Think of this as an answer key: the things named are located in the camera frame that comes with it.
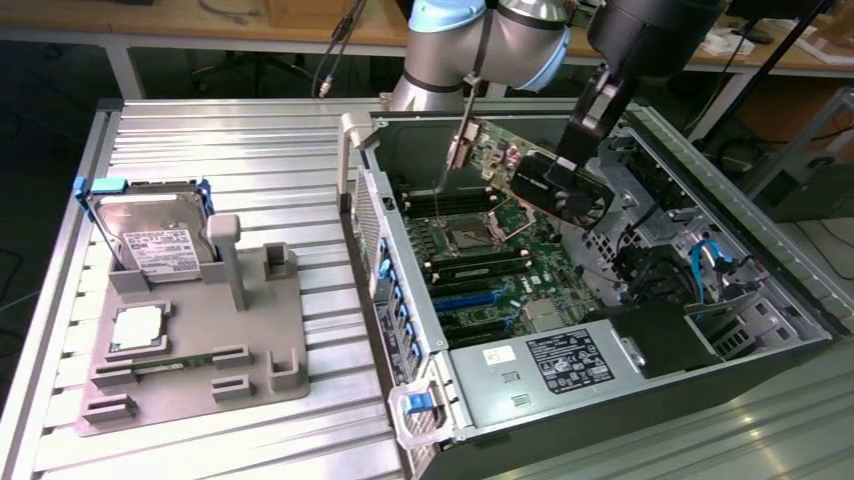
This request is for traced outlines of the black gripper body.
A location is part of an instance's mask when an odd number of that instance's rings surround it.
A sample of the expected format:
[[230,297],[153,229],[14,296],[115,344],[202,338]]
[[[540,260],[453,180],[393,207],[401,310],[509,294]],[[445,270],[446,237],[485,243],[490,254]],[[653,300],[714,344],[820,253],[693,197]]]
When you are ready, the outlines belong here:
[[588,41],[617,78],[666,77],[684,70],[725,10],[713,0],[610,0]]

